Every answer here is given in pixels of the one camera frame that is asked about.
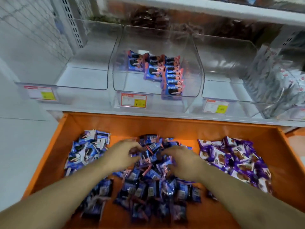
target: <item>orange bin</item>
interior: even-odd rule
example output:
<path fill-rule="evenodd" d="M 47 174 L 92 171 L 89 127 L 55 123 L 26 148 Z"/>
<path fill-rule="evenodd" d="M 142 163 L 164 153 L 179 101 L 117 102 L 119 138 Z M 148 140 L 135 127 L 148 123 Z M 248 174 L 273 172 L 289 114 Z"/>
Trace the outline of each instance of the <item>orange bin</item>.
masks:
<path fill-rule="evenodd" d="M 228 135 L 250 140 L 269 166 L 274 196 L 305 212 L 304 167 L 288 146 L 284 133 L 276 126 L 86 113 L 64 114 L 25 191 L 24 198 L 63 178 L 72 141 L 87 129 L 110 132 L 110 146 L 122 139 L 153 133 L 162 137 L 175 137 L 184 145 L 192 146 L 195 153 L 199 153 L 197 139 L 220 140 Z M 75 214 L 67 222 L 66 228 L 239 227 L 219 202 L 205 197 L 207 190 L 204 187 L 201 188 L 202 203 L 187 206 L 187 224 L 161 223 L 154 217 L 147 224 L 131 223 L 130 212 L 112 203 L 122 185 L 119 178 L 113 178 L 112 201 L 106 203 L 101 221 L 81 219 L 79 214 Z"/>

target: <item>left hand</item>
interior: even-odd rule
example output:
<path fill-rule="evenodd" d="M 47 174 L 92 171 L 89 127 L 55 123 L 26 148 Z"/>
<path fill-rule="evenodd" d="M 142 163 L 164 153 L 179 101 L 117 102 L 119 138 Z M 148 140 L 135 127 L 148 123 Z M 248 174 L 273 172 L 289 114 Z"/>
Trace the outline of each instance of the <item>left hand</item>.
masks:
<path fill-rule="evenodd" d="M 129 166 L 134 165 L 135 162 L 140 160 L 140 157 L 130 157 L 129 150 L 136 148 L 139 151 L 143 151 L 142 146 L 133 140 L 122 140 L 111 146 L 101 157 L 101 162 L 104 168 L 109 173 L 122 171 Z"/>

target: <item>product label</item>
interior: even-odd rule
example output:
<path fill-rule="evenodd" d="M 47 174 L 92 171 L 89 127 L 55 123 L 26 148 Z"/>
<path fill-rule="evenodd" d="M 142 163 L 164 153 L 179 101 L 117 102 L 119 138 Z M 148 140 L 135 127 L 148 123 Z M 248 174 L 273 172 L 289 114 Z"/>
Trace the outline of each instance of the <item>product label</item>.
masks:
<path fill-rule="evenodd" d="M 225 114 L 228 107 L 229 107 L 229 102 L 219 101 L 219 100 L 207 100 L 203 108 L 203 111 Z"/>
<path fill-rule="evenodd" d="M 130 93 L 121 93 L 121 106 L 146 108 L 146 95 L 137 95 Z"/>
<path fill-rule="evenodd" d="M 56 100 L 52 88 L 39 86 L 24 86 L 31 99 L 36 100 Z"/>

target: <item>hand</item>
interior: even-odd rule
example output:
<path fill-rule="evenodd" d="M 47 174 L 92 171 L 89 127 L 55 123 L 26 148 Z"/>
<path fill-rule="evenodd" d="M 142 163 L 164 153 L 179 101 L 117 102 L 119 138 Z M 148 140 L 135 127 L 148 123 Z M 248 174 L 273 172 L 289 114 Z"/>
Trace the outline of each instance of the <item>hand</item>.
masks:
<path fill-rule="evenodd" d="M 204 161 L 197 154 L 184 146 L 170 147 L 162 154 L 170 155 L 175 159 L 176 165 L 168 166 L 175 176 L 186 181 L 198 182 Z"/>
<path fill-rule="evenodd" d="M 122 140 L 111 146 L 101 158 L 103 166 L 106 166 L 110 173 L 122 171 L 129 166 L 134 165 L 140 160 L 140 157 L 130 157 L 129 150 L 135 148 L 138 151 L 143 151 L 142 146 L 133 140 Z"/>

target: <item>price tag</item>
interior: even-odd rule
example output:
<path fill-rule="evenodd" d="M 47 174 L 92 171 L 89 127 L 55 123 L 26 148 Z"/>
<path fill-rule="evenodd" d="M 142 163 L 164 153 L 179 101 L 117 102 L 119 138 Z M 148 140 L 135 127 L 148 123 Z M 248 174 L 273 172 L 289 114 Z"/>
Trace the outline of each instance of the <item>price tag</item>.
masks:
<path fill-rule="evenodd" d="M 24 86 L 31 99 L 36 100 L 56 100 L 52 88 L 40 86 Z"/>
<path fill-rule="evenodd" d="M 121 106 L 135 107 L 135 108 L 146 108 L 147 96 L 121 93 Z"/>
<path fill-rule="evenodd" d="M 203 111 L 225 114 L 228 106 L 229 106 L 229 102 L 219 101 L 219 100 L 207 100 L 203 108 Z"/>

